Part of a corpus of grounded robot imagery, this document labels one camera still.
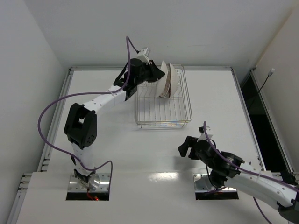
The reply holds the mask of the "floral plate orange rim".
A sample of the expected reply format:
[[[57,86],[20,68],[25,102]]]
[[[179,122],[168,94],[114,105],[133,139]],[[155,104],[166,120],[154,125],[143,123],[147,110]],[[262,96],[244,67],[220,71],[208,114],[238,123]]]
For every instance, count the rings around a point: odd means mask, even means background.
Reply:
[[[168,81],[167,81],[169,69],[165,61],[162,61],[160,70],[164,73],[164,76],[161,79],[159,79],[157,82],[157,88],[155,94],[156,98],[164,98],[169,88]]]
[[[170,63],[171,86],[169,88],[169,97],[172,98],[178,88],[178,76],[175,67]]]

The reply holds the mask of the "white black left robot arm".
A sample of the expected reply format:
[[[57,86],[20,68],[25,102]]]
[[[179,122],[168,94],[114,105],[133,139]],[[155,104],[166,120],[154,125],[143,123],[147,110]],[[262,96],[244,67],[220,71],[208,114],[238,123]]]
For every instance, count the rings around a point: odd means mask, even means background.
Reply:
[[[92,144],[97,137],[97,119],[117,104],[131,98],[138,85],[144,82],[154,83],[167,74],[165,62],[158,68],[153,61],[145,63],[133,58],[114,80],[107,94],[101,94],[81,105],[74,103],[70,107],[64,133],[74,151],[71,157],[75,165],[74,175],[84,186],[90,188],[96,178]]]

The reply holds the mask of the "sunburst plate dark rim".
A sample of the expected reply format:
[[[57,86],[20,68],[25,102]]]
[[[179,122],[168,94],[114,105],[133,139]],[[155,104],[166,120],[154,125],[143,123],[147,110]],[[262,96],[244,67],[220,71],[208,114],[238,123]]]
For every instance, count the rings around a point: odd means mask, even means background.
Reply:
[[[171,86],[171,71],[168,70],[167,75],[164,79],[161,79],[163,91],[160,93],[159,97],[164,98],[168,95],[169,88]]]

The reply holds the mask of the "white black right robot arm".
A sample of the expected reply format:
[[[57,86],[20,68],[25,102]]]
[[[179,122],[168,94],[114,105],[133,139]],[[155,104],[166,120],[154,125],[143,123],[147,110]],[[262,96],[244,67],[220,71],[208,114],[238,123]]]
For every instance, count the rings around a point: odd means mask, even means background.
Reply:
[[[213,140],[187,136],[178,147],[180,156],[202,161],[208,168],[202,178],[208,192],[223,187],[240,190],[277,210],[284,219],[299,222],[299,189],[257,171],[233,153],[219,151]]]

